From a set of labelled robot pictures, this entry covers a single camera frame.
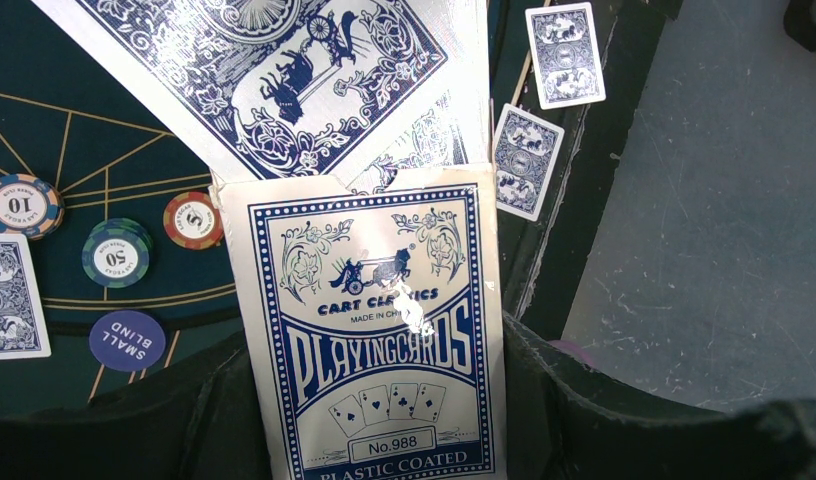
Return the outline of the playing card being pulled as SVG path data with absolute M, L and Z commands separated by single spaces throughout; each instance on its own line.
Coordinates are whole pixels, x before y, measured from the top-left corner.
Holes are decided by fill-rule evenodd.
M 468 160 L 486 129 L 482 1 L 42 1 L 218 177 L 368 190 Z

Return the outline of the purple small blind button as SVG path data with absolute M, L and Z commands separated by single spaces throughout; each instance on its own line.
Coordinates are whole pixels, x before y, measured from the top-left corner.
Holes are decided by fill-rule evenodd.
M 148 369 L 161 358 L 167 344 L 160 324 L 136 310 L 103 315 L 93 325 L 88 341 L 103 366 L 120 372 Z

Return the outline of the orange chips seat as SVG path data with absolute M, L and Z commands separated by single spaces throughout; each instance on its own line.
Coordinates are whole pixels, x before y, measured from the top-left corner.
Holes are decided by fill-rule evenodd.
M 163 227 L 176 245 L 190 250 L 218 246 L 224 237 L 219 212 L 202 191 L 187 191 L 172 198 L 163 211 Z

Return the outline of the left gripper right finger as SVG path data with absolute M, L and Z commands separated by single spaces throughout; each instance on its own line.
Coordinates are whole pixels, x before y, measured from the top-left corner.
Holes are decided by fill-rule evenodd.
M 503 319 L 512 479 L 816 479 L 816 400 L 731 414 L 638 390 Z

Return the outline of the blue playing card deck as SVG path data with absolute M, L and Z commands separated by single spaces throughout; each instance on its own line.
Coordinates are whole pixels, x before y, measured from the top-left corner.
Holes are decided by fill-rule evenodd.
M 275 479 L 502 479 L 483 89 L 450 87 L 352 182 L 216 180 Z

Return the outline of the pink chips seat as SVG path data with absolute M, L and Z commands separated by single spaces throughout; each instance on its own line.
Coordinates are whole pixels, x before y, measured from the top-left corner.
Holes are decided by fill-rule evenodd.
M 60 225 L 65 206 L 48 182 L 29 174 L 0 177 L 0 233 L 38 240 Z

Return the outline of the dealt card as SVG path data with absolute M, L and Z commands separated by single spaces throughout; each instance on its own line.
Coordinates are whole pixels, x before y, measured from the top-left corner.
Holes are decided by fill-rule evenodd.
M 505 104 L 495 129 L 497 208 L 529 221 L 540 215 L 565 131 Z
M 525 11 L 540 107 L 544 110 L 606 99 L 589 2 Z

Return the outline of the teal chips seat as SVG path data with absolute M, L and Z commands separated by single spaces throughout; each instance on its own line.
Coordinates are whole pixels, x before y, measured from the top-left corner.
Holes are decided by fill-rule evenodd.
M 148 272 L 153 240 L 145 227 L 125 217 L 104 220 L 87 236 L 82 247 L 82 267 L 95 283 L 106 288 L 126 288 Z

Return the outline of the dealt card seat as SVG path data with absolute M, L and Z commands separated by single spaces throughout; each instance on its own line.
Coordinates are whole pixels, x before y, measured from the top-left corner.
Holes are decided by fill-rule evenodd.
M 0 234 L 0 360 L 47 358 L 51 346 L 28 239 Z

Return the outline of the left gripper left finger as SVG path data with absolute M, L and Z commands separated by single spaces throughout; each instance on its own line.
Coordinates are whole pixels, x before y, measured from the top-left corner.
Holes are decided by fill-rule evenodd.
M 245 336 L 79 409 L 0 418 L 0 479 L 269 479 Z

